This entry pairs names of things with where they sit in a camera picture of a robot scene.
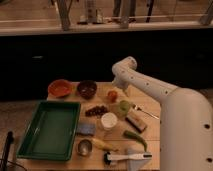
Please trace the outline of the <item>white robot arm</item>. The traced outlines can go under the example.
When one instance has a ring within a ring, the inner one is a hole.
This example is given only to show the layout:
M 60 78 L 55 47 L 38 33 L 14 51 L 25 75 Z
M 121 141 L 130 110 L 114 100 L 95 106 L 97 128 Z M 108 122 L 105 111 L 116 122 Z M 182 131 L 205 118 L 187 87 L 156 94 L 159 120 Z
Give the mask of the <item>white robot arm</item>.
M 129 85 L 159 102 L 160 171 L 213 171 L 213 106 L 196 90 L 136 71 L 129 56 L 112 66 L 113 84 Z

